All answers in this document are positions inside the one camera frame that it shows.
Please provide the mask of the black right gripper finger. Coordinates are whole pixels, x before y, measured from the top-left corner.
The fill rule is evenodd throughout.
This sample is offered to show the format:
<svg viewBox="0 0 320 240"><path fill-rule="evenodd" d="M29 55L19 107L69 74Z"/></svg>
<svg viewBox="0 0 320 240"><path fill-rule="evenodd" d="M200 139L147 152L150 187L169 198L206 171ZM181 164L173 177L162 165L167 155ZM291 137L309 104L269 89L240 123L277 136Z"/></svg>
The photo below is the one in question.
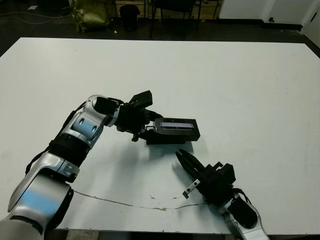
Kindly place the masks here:
<svg viewBox="0 0 320 240"><path fill-rule="evenodd" d="M205 170L200 161L184 149L179 149L178 161L190 176L199 176Z"/></svg>
<svg viewBox="0 0 320 240"><path fill-rule="evenodd" d="M187 151L176 151L175 155L180 162L183 169L194 179L199 178L199 164L200 162Z"/></svg>

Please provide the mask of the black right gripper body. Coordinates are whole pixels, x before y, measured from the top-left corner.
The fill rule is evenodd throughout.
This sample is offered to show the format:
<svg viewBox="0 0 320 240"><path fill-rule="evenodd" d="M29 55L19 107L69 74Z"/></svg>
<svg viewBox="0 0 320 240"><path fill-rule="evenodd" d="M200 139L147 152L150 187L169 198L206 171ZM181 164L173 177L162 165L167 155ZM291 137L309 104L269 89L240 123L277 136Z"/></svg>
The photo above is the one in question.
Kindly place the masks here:
<svg viewBox="0 0 320 240"><path fill-rule="evenodd" d="M208 204L221 207L234 197L233 183L236 181L234 167L231 164L216 163L207 165L198 179L184 190L182 195L188 199L192 190L197 189Z"/></svg>

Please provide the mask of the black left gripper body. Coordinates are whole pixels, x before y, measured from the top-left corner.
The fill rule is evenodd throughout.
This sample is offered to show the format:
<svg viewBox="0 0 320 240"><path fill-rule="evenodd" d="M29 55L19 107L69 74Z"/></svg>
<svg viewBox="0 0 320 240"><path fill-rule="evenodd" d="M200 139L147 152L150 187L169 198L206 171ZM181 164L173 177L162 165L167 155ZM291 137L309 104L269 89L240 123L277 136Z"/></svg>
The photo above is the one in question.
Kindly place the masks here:
<svg viewBox="0 0 320 240"><path fill-rule="evenodd" d="M132 141L137 142L140 132L148 124L148 113L145 108L134 107L129 103L124 103L119 108L116 129L119 132L127 132L133 135Z"/></svg>

